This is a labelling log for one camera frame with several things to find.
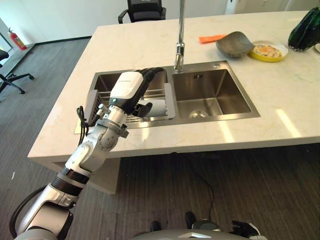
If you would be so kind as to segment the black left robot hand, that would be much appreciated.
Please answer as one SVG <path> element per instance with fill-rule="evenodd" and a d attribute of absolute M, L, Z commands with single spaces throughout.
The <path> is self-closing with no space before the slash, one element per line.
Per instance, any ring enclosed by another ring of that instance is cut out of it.
<path fill-rule="evenodd" d="M 127 115 L 146 117 L 153 104 L 139 103 L 156 74 L 164 71 L 162 67 L 151 67 L 121 73 L 109 96 L 109 106 L 115 106 Z"/>

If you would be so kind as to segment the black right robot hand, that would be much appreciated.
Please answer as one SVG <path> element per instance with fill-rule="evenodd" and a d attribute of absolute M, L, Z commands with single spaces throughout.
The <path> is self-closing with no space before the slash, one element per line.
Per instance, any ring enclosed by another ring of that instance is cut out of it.
<path fill-rule="evenodd" d="M 244 238 L 250 238 L 255 236 L 260 236 L 260 231 L 258 228 L 249 222 L 241 222 L 238 220 L 232 220 L 232 231 L 231 234 L 241 236 Z"/>

